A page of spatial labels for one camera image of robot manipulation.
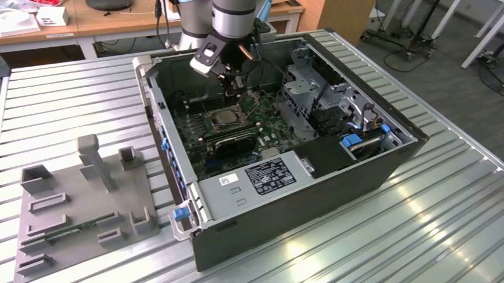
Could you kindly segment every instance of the circuit board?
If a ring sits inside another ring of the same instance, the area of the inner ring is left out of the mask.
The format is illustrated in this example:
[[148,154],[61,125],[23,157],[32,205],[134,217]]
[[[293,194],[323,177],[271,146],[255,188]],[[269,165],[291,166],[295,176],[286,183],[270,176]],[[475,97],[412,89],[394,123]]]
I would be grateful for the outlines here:
[[[262,151],[286,152],[301,141],[275,106],[275,93],[247,91],[230,106],[203,112],[174,111],[175,125],[199,180],[234,170],[263,159]],[[255,139],[254,148],[243,154],[215,156],[215,145],[227,139]]]

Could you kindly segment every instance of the white label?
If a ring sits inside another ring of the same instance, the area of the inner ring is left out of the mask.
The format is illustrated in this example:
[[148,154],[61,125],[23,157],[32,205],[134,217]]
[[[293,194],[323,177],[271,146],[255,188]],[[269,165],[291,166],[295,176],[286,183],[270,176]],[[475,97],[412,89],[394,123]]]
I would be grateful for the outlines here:
[[45,35],[47,38],[55,38],[55,37],[72,37],[73,33],[69,34],[48,34]]
[[231,184],[235,181],[238,181],[237,174],[231,174],[231,175],[227,175],[227,176],[223,176],[223,177],[219,178],[219,182],[221,182],[222,186]]

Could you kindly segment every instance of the power supply label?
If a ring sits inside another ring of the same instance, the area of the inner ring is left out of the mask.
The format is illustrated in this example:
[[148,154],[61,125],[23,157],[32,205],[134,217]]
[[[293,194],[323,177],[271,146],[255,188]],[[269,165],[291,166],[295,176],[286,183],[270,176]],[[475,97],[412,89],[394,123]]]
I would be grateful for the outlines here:
[[295,178],[285,166],[282,158],[273,159],[247,169],[245,173],[259,195],[265,195],[279,188],[295,183]]

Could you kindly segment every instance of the metal slatted surface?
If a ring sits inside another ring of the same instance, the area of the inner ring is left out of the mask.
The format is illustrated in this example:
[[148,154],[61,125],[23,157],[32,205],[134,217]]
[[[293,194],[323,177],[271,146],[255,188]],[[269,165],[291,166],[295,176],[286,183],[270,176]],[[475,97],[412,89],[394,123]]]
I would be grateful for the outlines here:
[[206,272],[171,234],[172,199],[135,91],[131,58],[15,70],[0,135],[0,283],[12,281],[20,168],[79,163],[72,140],[96,133],[100,154],[143,150],[162,232],[39,282],[500,282],[501,161],[337,35],[311,34],[429,134],[380,189]]

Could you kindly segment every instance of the blue latch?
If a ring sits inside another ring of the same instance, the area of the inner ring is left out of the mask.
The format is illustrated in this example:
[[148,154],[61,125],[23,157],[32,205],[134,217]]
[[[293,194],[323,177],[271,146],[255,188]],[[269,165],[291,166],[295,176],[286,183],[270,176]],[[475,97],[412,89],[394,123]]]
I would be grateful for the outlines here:
[[348,136],[344,137],[342,142],[346,147],[350,147],[354,144],[361,143],[362,139],[357,134],[349,134]]
[[388,134],[388,132],[390,131],[390,127],[388,125],[382,124],[381,130]]
[[175,221],[180,221],[182,219],[188,218],[190,215],[191,215],[191,211],[188,210],[188,207],[174,209]]
[[160,143],[160,149],[167,150],[170,148],[170,144],[167,143],[167,138],[163,138],[163,142]]

